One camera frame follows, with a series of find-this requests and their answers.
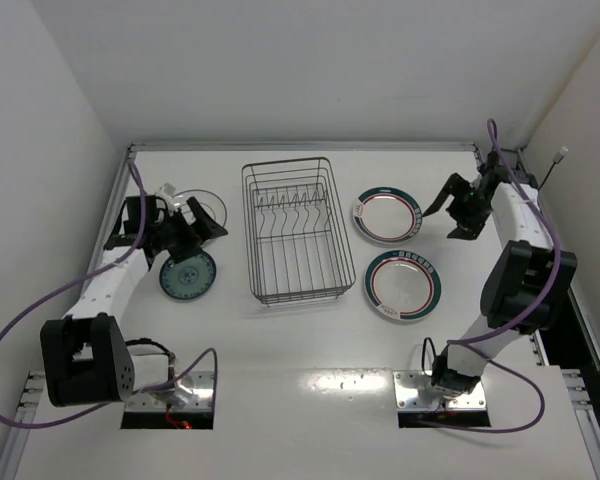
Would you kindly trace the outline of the clear glass plate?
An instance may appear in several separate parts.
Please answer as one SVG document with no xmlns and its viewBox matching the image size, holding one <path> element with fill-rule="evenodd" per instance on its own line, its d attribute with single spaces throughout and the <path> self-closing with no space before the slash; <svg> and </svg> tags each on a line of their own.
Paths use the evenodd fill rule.
<svg viewBox="0 0 600 480">
<path fill-rule="evenodd" d="M 227 207 L 225 202 L 216 193 L 205 189 L 189 189 L 178 192 L 173 197 L 173 202 L 178 207 L 188 223 L 195 221 L 195 215 L 187 204 L 187 200 L 194 197 L 202 209 L 219 225 L 226 226 Z"/>
</svg>

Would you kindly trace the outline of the blue floral patterned plate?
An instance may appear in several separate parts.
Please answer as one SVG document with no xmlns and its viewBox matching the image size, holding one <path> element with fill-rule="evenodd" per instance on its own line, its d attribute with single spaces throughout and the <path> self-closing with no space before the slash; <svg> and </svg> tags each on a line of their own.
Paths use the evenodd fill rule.
<svg viewBox="0 0 600 480">
<path fill-rule="evenodd" d="M 159 273 L 163 292 L 177 301 L 193 301 L 204 295 L 217 275 L 214 259 L 205 251 L 176 263 L 169 257 Z"/>
</svg>

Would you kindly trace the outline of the green red rimmed plate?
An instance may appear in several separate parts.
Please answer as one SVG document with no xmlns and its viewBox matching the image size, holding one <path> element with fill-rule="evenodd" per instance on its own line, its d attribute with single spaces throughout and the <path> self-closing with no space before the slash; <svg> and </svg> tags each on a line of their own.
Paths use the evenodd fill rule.
<svg viewBox="0 0 600 480">
<path fill-rule="evenodd" d="M 374 187 L 360 194 L 352 205 L 354 225 L 367 239 L 399 244 L 421 229 L 423 214 L 410 194 L 394 187 Z"/>
<path fill-rule="evenodd" d="M 407 250 L 390 250 L 368 265 L 364 293 L 383 317 L 413 323 L 430 315 L 442 295 L 442 283 L 434 265 Z"/>
</svg>

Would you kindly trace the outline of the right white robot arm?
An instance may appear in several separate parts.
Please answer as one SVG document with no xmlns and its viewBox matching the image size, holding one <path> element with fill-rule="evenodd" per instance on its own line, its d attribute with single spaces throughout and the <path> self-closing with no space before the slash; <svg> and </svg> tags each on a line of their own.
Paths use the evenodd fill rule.
<svg viewBox="0 0 600 480">
<path fill-rule="evenodd" d="M 504 237 L 503 250 L 482 289 L 480 314 L 458 340 L 436 356 L 431 384 L 448 397 L 471 392 L 487 364 L 509 344 L 557 320 L 577 269 L 538 206 L 538 184 L 491 151 L 468 181 L 457 173 L 426 215 L 445 209 L 455 221 L 451 239 L 475 240 L 488 220 Z"/>
</svg>

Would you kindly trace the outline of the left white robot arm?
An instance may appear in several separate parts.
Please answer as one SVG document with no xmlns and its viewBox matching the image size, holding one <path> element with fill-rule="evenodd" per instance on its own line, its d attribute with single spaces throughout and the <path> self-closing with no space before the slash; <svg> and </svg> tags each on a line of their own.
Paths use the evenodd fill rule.
<svg viewBox="0 0 600 480">
<path fill-rule="evenodd" d="M 104 244 L 100 267 L 77 303 L 40 332 L 48 396 L 56 407 L 122 402 L 149 393 L 167 403 L 182 394 L 190 377 L 175 370 L 175 354 L 134 355 L 120 323 L 134 291 L 161 253 L 159 284 L 185 302 L 206 293 L 217 276 L 204 251 L 227 235 L 227 207 L 201 189 L 176 195 L 160 191 L 129 196 Z"/>
</svg>

